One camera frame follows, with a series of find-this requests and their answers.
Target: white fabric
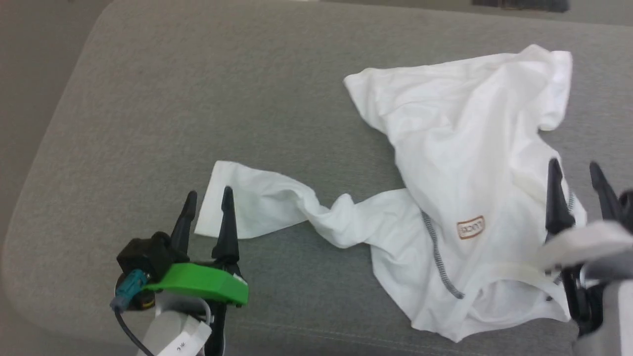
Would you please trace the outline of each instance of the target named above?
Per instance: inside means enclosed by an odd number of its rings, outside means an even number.
[[[289,177],[217,162],[196,233],[217,236],[228,185],[240,238],[307,219],[338,247],[370,244],[376,278],[416,329],[459,341],[540,317],[567,321],[562,287],[532,261],[546,237],[548,161],[558,157],[537,130],[563,120],[571,65],[567,52],[531,46],[350,75],[345,85],[362,118],[395,147],[406,189],[359,204],[344,194],[328,209]],[[572,213],[585,224],[579,202]]]

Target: clothing label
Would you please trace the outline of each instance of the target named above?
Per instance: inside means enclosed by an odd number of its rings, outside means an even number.
[[[472,220],[457,223],[457,233],[460,239],[472,239],[481,234],[486,229],[486,220],[483,216],[478,216]]]
[[[192,317],[187,318],[185,328],[158,356],[196,356],[211,335],[211,327]]]

